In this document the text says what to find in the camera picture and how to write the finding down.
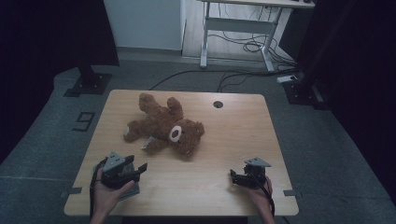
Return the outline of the black curtain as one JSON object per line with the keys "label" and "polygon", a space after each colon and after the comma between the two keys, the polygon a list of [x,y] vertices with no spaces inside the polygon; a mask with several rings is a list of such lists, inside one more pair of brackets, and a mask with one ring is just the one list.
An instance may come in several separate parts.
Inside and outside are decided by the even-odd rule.
{"label": "black curtain", "polygon": [[0,0],[0,163],[47,103],[55,76],[118,64],[105,0]]}
{"label": "black curtain", "polygon": [[280,46],[396,203],[396,0],[312,2],[291,11]]}

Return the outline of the person's left hand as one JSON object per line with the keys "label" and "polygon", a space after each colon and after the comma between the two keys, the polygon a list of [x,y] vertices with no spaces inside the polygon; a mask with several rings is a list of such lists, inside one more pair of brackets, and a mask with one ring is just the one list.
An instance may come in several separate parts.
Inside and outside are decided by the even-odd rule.
{"label": "person's left hand", "polygon": [[102,168],[97,172],[93,187],[93,216],[106,217],[117,205],[120,197],[134,186],[134,181],[129,181],[120,189],[110,189],[102,182]]}

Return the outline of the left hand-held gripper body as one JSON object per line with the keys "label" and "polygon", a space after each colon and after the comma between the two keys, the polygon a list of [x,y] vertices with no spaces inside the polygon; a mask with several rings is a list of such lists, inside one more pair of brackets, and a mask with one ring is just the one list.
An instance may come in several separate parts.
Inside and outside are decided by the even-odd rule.
{"label": "left hand-held gripper body", "polygon": [[120,189],[129,181],[137,183],[139,173],[134,168],[134,163],[125,163],[125,157],[116,152],[111,152],[103,167],[101,182],[110,189]]}

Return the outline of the person's right hand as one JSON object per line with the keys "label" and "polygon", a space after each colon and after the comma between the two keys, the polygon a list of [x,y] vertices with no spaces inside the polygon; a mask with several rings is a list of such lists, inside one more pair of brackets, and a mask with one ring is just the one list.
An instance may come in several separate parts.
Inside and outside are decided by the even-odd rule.
{"label": "person's right hand", "polygon": [[272,195],[272,182],[269,177],[266,177],[266,182],[263,185],[267,194],[262,189],[247,189],[247,195],[253,202],[260,213],[271,213],[272,205],[269,201],[269,196]]}

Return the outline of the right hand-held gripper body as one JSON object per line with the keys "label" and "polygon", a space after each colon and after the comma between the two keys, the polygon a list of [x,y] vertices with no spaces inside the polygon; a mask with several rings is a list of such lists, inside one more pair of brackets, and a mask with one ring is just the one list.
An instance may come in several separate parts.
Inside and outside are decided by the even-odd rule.
{"label": "right hand-held gripper body", "polygon": [[250,189],[258,189],[266,183],[265,169],[271,164],[261,158],[253,158],[245,161],[243,186]]}

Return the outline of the brown plush teddy bear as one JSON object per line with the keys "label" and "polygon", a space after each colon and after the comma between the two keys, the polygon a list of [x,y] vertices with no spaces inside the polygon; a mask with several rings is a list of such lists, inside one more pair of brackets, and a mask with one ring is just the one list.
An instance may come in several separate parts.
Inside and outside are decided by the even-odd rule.
{"label": "brown plush teddy bear", "polygon": [[167,106],[160,105],[153,95],[139,95],[139,109],[146,114],[141,120],[127,124],[123,139],[132,143],[142,136],[152,140],[145,147],[146,151],[171,147],[185,157],[189,157],[201,142],[205,133],[202,122],[184,118],[183,108],[178,99],[170,97]]}

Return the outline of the black stand base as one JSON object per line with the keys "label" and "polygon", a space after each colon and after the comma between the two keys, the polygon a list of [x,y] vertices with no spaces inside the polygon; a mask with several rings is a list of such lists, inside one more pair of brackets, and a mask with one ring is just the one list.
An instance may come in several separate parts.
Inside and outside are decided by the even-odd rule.
{"label": "black stand base", "polygon": [[311,75],[306,75],[300,81],[284,82],[282,87],[291,105],[311,105],[316,110],[330,109]]}
{"label": "black stand base", "polygon": [[95,73],[90,64],[78,67],[80,76],[75,85],[64,93],[64,97],[79,97],[81,94],[102,95],[112,78],[111,74]]}

